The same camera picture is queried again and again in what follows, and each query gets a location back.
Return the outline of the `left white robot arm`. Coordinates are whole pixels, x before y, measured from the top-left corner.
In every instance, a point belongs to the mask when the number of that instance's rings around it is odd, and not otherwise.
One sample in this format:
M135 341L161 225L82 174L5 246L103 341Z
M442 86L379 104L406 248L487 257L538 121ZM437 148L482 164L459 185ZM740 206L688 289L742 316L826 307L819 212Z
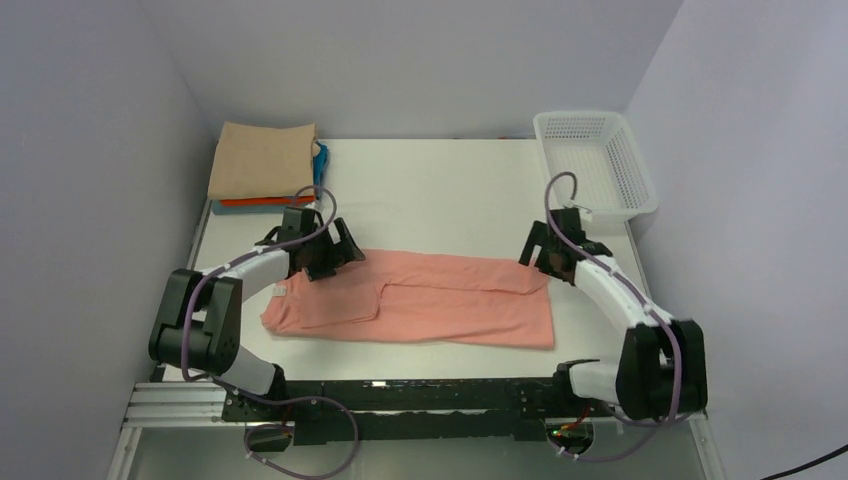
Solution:
M180 369L184 380L208 378L248 398L248 407L261 419L275 419L288 402L285 374L242 346L243 303L298 273L321 282L365 258L342 218L325 220L313 208L288 207L280 223L236 259L169 275L148 354Z

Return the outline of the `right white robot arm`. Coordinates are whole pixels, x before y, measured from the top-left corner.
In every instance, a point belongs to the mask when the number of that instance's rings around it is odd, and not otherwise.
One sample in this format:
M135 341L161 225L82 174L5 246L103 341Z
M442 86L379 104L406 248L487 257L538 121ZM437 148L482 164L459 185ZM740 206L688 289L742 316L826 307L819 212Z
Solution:
M613 360L558 365L550 391L557 411L574 415L593 401L615 405L629 420L653 426L707 406L701 327L654 304L611 250L587 237L577 209L552 210L546 220L534 222L519 262L585 294L623 338Z

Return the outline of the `pink t shirt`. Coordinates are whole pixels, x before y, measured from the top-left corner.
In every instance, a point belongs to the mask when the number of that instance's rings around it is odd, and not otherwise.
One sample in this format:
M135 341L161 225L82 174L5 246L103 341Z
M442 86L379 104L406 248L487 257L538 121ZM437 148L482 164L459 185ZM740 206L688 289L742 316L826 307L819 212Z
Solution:
M277 335L336 341L550 350L548 284L507 259L372 249L331 277L277 283L261 322Z

